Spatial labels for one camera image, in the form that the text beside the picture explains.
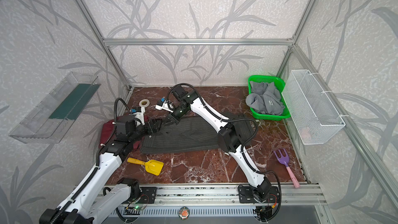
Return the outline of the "dark grey striped shirt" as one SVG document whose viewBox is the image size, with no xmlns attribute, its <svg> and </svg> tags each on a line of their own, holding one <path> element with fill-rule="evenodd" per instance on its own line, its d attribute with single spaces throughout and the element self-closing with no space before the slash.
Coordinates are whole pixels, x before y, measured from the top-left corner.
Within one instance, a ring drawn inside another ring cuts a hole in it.
<svg viewBox="0 0 398 224">
<path fill-rule="evenodd" d="M 244 115 L 229 115 L 229 119 L 243 118 Z M 219 148 L 217 132 L 202 117 L 183 117 L 177 125 L 164 126 L 160 132 L 146 135 L 141 141 L 143 154 L 181 153 Z"/>
</svg>

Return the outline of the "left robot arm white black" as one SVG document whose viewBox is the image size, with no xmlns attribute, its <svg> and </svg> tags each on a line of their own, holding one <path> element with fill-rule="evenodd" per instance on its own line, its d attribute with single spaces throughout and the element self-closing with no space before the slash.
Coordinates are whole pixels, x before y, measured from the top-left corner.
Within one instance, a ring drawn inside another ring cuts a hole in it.
<svg viewBox="0 0 398 224">
<path fill-rule="evenodd" d="M 111 190 L 105 188 L 124 160 L 139 163 L 136 159 L 127 159 L 134 143 L 159 129 L 159 121 L 145 121 L 148 106 L 149 100 L 144 99 L 138 109 L 131 109 L 130 115 L 114 117 L 111 136 L 116 140 L 108 139 L 102 145 L 90 172 L 57 208 L 44 211 L 39 219 L 41 224 L 101 224 L 123 203 L 150 202 L 149 194 L 143 193 L 138 180 L 133 178 L 122 178 Z"/>
</svg>

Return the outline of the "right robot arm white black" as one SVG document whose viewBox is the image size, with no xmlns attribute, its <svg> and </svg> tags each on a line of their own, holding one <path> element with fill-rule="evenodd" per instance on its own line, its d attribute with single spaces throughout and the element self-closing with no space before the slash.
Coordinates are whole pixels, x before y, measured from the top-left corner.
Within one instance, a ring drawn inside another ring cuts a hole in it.
<svg viewBox="0 0 398 224">
<path fill-rule="evenodd" d="M 246 145 L 258 133 L 256 121 L 246 117 L 227 118 L 212 108 L 196 88 L 187 83 L 172 87 L 157 106 L 170 112 L 165 119 L 167 124 L 178 124 L 189 111 L 202 117 L 217 132 L 219 148 L 232 156 L 244 172 L 254 199 L 259 203 L 266 201 L 272 188 L 266 177 L 270 171 L 259 171 L 246 150 Z"/>
</svg>

